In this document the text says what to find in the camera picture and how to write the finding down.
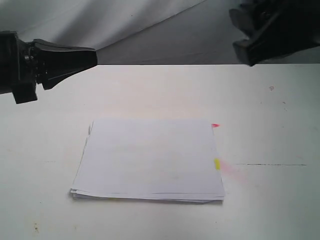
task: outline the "white table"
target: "white table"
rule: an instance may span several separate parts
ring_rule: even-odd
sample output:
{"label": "white table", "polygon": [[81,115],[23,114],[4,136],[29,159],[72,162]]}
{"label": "white table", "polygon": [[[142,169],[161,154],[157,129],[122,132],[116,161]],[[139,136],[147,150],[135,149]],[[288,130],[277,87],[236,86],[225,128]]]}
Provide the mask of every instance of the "white table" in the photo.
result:
{"label": "white table", "polygon": [[[40,88],[0,96],[1,240],[319,239],[320,64],[97,66]],[[221,124],[223,204],[73,200],[100,117]]]}

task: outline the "paper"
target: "paper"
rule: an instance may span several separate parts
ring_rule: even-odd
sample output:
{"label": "paper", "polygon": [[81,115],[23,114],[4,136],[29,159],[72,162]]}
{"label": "paper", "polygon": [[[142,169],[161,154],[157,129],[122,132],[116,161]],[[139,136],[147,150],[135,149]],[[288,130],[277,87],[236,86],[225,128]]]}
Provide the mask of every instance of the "paper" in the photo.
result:
{"label": "paper", "polygon": [[211,123],[201,119],[98,119],[74,197],[204,201],[225,192]]}

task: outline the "yellow sticky note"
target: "yellow sticky note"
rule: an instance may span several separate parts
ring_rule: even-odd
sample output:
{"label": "yellow sticky note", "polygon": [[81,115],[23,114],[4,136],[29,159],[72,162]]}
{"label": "yellow sticky note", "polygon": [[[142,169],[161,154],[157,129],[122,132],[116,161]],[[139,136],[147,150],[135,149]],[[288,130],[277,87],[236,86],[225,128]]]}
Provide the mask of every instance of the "yellow sticky note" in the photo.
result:
{"label": "yellow sticky note", "polygon": [[215,169],[220,170],[220,161],[219,158],[214,159]]}

